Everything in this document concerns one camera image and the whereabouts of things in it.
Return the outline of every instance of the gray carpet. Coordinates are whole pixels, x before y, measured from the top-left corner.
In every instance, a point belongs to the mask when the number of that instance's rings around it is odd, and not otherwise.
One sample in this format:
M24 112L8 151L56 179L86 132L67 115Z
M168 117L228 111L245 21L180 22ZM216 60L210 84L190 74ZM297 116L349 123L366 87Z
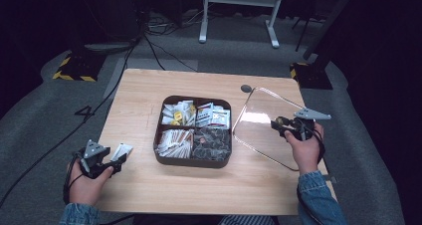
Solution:
M310 26L296 53L302 26L293 31L295 21L278 19L275 30L281 47L275 50L263 26L265 19L268 17L216 18L209 23L206 44L198 43L199 24L148 38L198 72L288 78L290 63L305 61L302 54L319 25ZM176 60L159 48L155 51L167 70L188 71L181 64L171 69L167 63L177 65ZM67 53L47 63L41 72L44 83L0 120L1 196L27 168L83 121L82 116L74 115L76 111L100 104L115 82L115 72L124 57L124 53L108 56L95 83L53 80ZM142 40L130 55L128 66L156 68L154 61L148 44ZM333 186L346 219L349 224L359 225L404 224L395 183L352 106L344 76L334 64L329 64L326 72L332 91L301 92L309 108L332 115L332 120L321 122L326 134L325 161L337 181ZM99 139L111 103L107 100L88 122L23 177L0 209L1 224L57 224L64 208L62 186L71 152L84 146L88 139ZM123 215L103 213L102 221ZM298 216L280 216L279 220L281 224L300 224ZM120 224L130 224L130 220Z

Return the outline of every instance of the wooden table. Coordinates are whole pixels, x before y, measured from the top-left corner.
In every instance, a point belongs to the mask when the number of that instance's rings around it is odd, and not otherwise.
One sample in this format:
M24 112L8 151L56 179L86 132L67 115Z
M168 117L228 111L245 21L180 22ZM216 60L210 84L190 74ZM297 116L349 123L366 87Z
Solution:
M98 208L142 213L298 214L299 173L276 164L236 139L229 163L220 169L163 165L155 158L152 145L165 98L224 100L231 105L234 123L248 97L240 90L242 85L266 88L304 105L292 79L126 70L99 144L111 147L111 154L121 142L132 145L133 151L122 172L105 185ZM326 174L323 162L319 169Z

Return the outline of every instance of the denim sleeve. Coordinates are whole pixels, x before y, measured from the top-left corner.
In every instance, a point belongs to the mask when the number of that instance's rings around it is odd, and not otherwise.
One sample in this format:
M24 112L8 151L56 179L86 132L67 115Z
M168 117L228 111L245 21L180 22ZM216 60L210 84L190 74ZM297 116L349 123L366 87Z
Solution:
M299 204L299 215L303 224L347 224L320 171L301 175L298 191L308 208L307 211L301 203Z
M90 205L69 203L65 207L60 225L97 225L100 223L100 211Z

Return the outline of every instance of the clear plastic sheet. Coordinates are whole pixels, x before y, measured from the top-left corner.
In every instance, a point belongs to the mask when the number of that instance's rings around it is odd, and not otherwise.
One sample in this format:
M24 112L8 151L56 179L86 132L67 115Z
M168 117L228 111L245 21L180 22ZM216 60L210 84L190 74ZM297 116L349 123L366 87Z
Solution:
M291 146L271 128L271 120L278 116L294 118L302 108L267 89L254 88L233 126L234 138L268 159L298 170Z

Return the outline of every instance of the dark curtain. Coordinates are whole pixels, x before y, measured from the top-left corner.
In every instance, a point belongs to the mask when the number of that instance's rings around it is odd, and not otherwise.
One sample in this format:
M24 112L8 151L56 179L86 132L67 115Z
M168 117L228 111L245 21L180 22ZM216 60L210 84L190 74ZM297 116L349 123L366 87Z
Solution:
M421 0L350 0L316 48L347 78L352 103L397 184L406 224L422 220L421 12Z

